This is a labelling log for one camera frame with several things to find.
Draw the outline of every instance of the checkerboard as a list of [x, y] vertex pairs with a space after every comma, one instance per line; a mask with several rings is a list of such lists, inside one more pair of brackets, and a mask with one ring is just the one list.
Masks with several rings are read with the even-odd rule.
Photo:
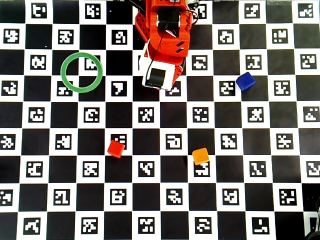
[[[320, 197], [317, 0], [202, 1], [183, 75], [142, 86], [123, 1], [0, 1], [1, 240], [283, 240]], [[72, 53], [103, 79], [62, 83]], [[256, 84], [245, 92], [238, 76]], [[75, 86], [96, 66], [74, 60]], [[107, 153], [111, 140], [123, 156]], [[207, 148], [210, 162], [194, 165]]]

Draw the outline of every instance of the white square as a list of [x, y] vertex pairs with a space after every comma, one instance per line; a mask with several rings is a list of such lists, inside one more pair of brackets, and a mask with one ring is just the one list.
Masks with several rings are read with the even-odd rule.
[[52, 24], [53, 22], [53, 2], [51, 0], [25, 1], [26, 24]]
[[243, 155], [244, 145], [242, 128], [215, 128], [214, 145], [216, 156]]
[[[203, 224], [196, 224], [196, 218], [201, 218], [201, 222]], [[206, 224], [207, 222], [211, 223], [211, 233], [196, 233], [196, 228], [199, 228], [199, 231], [204, 231], [205, 227], [208, 227], [208, 225]], [[189, 239], [218, 240], [217, 211], [189, 211]]]
[[320, 49], [294, 49], [294, 65], [296, 75], [319, 75]]
[[[106, 75], [106, 70], [105, 67], [106, 66], [106, 54], [107, 52], [105, 50], [83, 50], [84, 52], [94, 55], [94, 56], [100, 56], [100, 63], [102, 64], [102, 70], [103, 73], [102, 75], [105, 76]], [[98, 75], [98, 70], [97, 69], [96, 64], [89, 58], [86, 57], [79, 57], [79, 76], [97, 76]]]
[[76, 157], [76, 182], [78, 184], [104, 184], [105, 156], [78, 155]]
[[53, 24], [52, 25], [53, 50], [79, 50], [80, 25], [79, 24]]
[[[299, 8], [298, 8], [299, 4], [306, 4], [306, 7], [303, 10], [299, 11]], [[317, 0], [292, 1], [292, 20], [294, 24], [318, 24], [319, 23], [319, 1]]]
[[132, 188], [133, 188], [132, 183], [108, 182], [104, 184], [104, 211], [105, 212], [132, 211], [132, 203], [133, 203]]
[[[252, 218], [268, 218], [269, 226], [262, 225], [263, 223], [261, 219], [260, 228], [253, 229]], [[273, 211], [246, 211], [245, 226], [246, 226], [247, 240], [276, 239], [276, 221], [275, 221], [275, 213]]]
[[190, 101], [186, 107], [186, 124], [189, 129], [213, 129], [215, 127], [215, 103], [213, 101]]
[[266, 1], [263, 1], [263, 0], [239, 1], [239, 24], [265, 24], [265, 23], [266, 23]]
[[[286, 134], [292, 134], [293, 136], [293, 149], [290, 149], [291, 142], [280, 142], [281, 147], [277, 149], [277, 134], [282, 136]], [[271, 145], [271, 155], [279, 156], [297, 156], [300, 155], [300, 145], [299, 145], [299, 129], [298, 128], [270, 128], [270, 145]]]
[[[244, 212], [246, 211], [245, 184], [238, 182], [216, 183], [216, 210], [218, 212]], [[234, 202], [224, 205], [223, 201]]]
[[133, 130], [132, 128], [106, 128], [105, 129], [105, 155], [111, 156], [107, 151], [109, 145], [111, 143], [111, 135], [118, 134], [118, 135], [126, 135], [126, 148], [123, 150], [123, 156], [132, 156], [133, 152]]
[[293, 23], [268, 23], [266, 25], [266, 48], [267, 49], [295, 49], [295, 34]]
[[[140, 222], [146, 225], [144, 229], [153, 233], [139, 233]], [[145, 222], [147, 221], [149, 225], [152, 224], [151, 221], [154, 220], [154, 228], [150, 229]], [[132, 212], [132, 239], [139, 240], [161, 240], [161, 212], [160, 211], [133, 211]]]
[[214, 50], [239, 50], [239, 24], [213, 24], [212, 44]]
[[135, 26], [131, 24], [106, 25], [107, 50], [133, 50], [133, 32]]
[[269, 102], [296, 102], [295, 75], [268, 75]]
[[48, 212], [75, 212], [76, 208], [77, 208], [77, 184], [76, 183], [49, 183], [48, 184], [47, 207], [46, 207], [46, 210]]
[[24, 101], [22, 107], [23, 129], [49, 129], [51, 125], [50, 101]]
[[51, 76], [52, 75], [52, 50], [25, 49], [24, 50], [24, 75], [25, 76]]
[[241, 102], [241, 89], [236, 84], [237, 76], [216, 75], [213, 77], [213, 99], [215, 102]]
[[318, 155], [300, 156], [301, 182], [318, 184], [320, 182], [320, 158]]
[[78, 102], [78, 129], [104, 129], [106, 103], [103, 101]]
[[159, 129], [160, 102], [134, 101], [132, 102], [132, 128]]
[[186, 57], [187, 76], [213, 76], [214, 51], [189, 50]]
[[19, 211], [19, 196], [20, 196], [20, 184], [19, 183], [0, 183], [0, 190], [12, 190], [12, 194], [10, 192], [3, 194], [6, 196], [6, 202], [11, 202], [12, 204], [7, 206], [0, 206], [1, 213], [16, 213]]
[[160, 183], [160, 210], [163, 211], [188, 211], [189, 210], [189, 185], [187, 182], [162, 182]]
[[81, 25], [105, 25], [107, 23], [107, 2], [99, 0], [79, 1], [79, 19]]
[[[303, 195], [301, 183], [273, 183], [273, 205], [275, 212], [303, 212]], [[295, 190], [294, 195], [296, 197], [296, 205], [281, 205], [287, 202], [285, 192], [280, 190]]]
[[22, 128], [0, 128], [0, 134], [2, 135], [0, 145], [6, 145], [0, 150], [0, 156], [21, 156]]
[[132, 76], [108, 76], [105, 81], [105, 101], [129, 103], [133, 101]]
[[[72, 85], [79, 87], [79, 76], [67, 76]], [[51, 77], [51, 102], [53, 103], [77, 103], [79, 93], [71, 91], [62, 82], [61, 76], [53, 75]]]
[[26, 25], [24, 23], [0, 23], [0, 49], [24, 50], [25, 42]]
[[[62, 137], [59, 137], [58, 139], [59, 142], [56, 142], [57, 134], [62, 135]], [[76, 156], [77, 154], [78, 154], [78, 129], [77, 128], [51, 128], [50, 129], [50, 141], [49, 141], [50, 156]]]
[[160, 183], [161, 182], [160, 155], [133, 155], [132, 156], [132, 182], [138, 183], [138, 184]]
[[[35, 226], [36, 230], [40, 231], [40, 233], [31, 234], [31, 235], [24, 235], [24, 229], [26, 227], [24, 225], [24, 220], [29, 219], [29, 218], [40, 218], [40, 221], [39, 221], [39, 219], [35, 219], [35, 221], [38, 220], [40, 222], [40, 229], [37, 229], [38, 225]], [[19, 240], [43, 240], [43, 239], [46, 239], [46, 237], [47, 237], [47, 212], [46, 211], [20, 211], [20, 212], [18, 212], [16, 225], [17, 225], [16, 239], [19, 239]]]
[[[83, 222], [82, 218], [97, 218], [97, 234], [90, 234], [88, 230], [85, 229], [85, 234], [82, 234]], [[104, 227], [105, 227], [105, 212], [104, 211], [76, 211], [75, 212], [75, 231], [74, 239], [77, 240], [103, 240], [104, 239]]]
[[185, 156], [188, 153], [187, 128], [160, 129], [160, 155]]
[[244, 129], [270, 128], [270, 107], [268, 101], [243, 101], [241, 102], [241, 114], [242, 127]]
[[249, 72], [252, 76], [268, 75], [267, 49], [241, 49], [240, 74]]
[[246, 184], [272, 184], [271, 155], [244, 155], [243, 176]]
[[49, 182], [49, 156], [22, 155], [19, 182], [21, 184], [47, 184]]
[[0, 102], [24, 101], [25, 77], [23, 75], [1, 75], [0, 84]]
[[216, 156], [209, 155], [209, 162], [196, 166], [194, 157], [188, 155], [188, 183], [212, 184], [217, 182], [216, 177]]

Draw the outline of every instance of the black square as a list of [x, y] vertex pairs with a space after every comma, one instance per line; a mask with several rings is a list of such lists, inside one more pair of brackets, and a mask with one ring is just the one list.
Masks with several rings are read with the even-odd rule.
[[293, 29], [296, 49], [320, 48], [319, 24], [294, 24]]
[[190, 30], [190, 34], [192, 36], [190, 38], [191, 50], [209, 50], [213, 48], [211, 25], [194, 25]]
[[246, 213], [218, 212], [218, 238], [219, 239], [246, 239]]
[[[52, 75], [60, 75], [63, 61], [71, 54], [77, 53], [75, 50], [53, 50], [52, 51]], [[66, 75], [78, 75], [79, 60], [75, 59], [68, 65]]]
[[216, 184], [189, 183], [189, 211], [216, 210]]
[[107, 65], [105, 66], [105, 74], [107, 76], [131, 76], [133, 72], [132, 54], [133, 54], [132, 50], [107, 50], [106, 51]]
[[24, 101], [50, 101], [51, 77], [50, 76], [25, 76]]
[[271, 128], [297, 128], [296, 102], [270, 102]]
[[206, 148], [209, 155], [215, 155], [214, 129], [188, 129], [188, 155], [194, 150]]
[[159, 90], [142, 85], [142, 76], [133, 76], [133, 101], [158, 102]]
[[24, 50], [0, 49], [0, 74], [23, 75], [25, 62], [24, 57]]
[[79, 23], [79, 3], [76, 1], [69, 1], [69, 0], [53, 1], [53, 23], [54, 24], [78, 24]]
[[266, 23], [267, 24], [284, 24], [292, 23], [292, 3], [286, 1], [283, 4], [279, 2], [267, 1], [266, 5]]
[[46, 239], [75, 239], [75, 212], [48, 212]]
[[49, 129], [23, 129], [22, 155], [49, 155]]
[[240, 49], [266, 49], [265, 24], [240, 24]]
[[133, 211], [159, 211], [160, 210], [160, 184], [134, 183]]
[[159, 129], [133, 129], [133, 155], [159, 155], [159, 154], [160, 154]]
[[319, 128], [300, 128], [299, 142], [301, 155], [320, 155]]
[[78, 155], [105, 155], [105, 129], [79, 129]]
[[186, 102], [160, 103], [161, 128], [186, 128], [187, 104]]
[[213, 50], [214, 75], [240, 75], [239, 50]]
[[104, 210], [104, 184], [88, 183], [76, 185], [77, 211]]
[[161, 239], [189, 239], [189, 215], [187, 211], [161, 212]]
[[212, 8], [213, 24], [239, 23], [238, 1], [213, 1]]
[[269, 75], [295, 74], [295, 53], [293, 49], [268, 50], [267, 54]]
[[272, 156], [274, 183], [301, 183], [299, 156]]
[[243, 129], [243, 153], [245, 155], [270, 155], [270, 130]]
[[217, 183], [243, 183], [244, 160], [242, 156], [216, 156]]
[[26, 22], [25, 2], [0, 1], [0, 16], [0, 23], [24, 24]]
[[214, 83], [212, 76], [187, 76], [188, 101], [213, 101]]
[[161, 156], [161, 182], [188, 182], [187, 156]]
[[6, 240], [17, 239], [17, 212], [1, 212], [0, 213], [0, 236]]
[[76, 156], [50, 156], [49, 183], [75, 183], [76, 174]]
[[47, 211], [47, 184], [20, 184], [19, 212]]
[[51, 103], [51, 128], [76, 128], [77, 126], [78, 126], [78, 103], [77, 102], [52, 102]]
[[132, 239], [132, 212], [104, 212], [104, 239]]
[[0, 102], [0, 128], [21, 128], [22, 102]]
[[107, 102], [106, 128], [132, 128], [132, 102]]
[[52, 49], [52, 24], [27, 24], [26, 49]]
[[276, 239], [304, 239], [303, 212], [275, 212], [274, 217]]
[[105, 182], [131, 183], [132, 156], [122, 156], [121, 162], [113, 156], [105, 156]]
[[246, 183], [245, 186], [246, 211], [273, 211], [272, 183]]
[[105, 50], [106, 25], [80, 25], [80, 49]]
[[216, 128], [241, 128], [241, 102], [215, 102], [214, 112]]

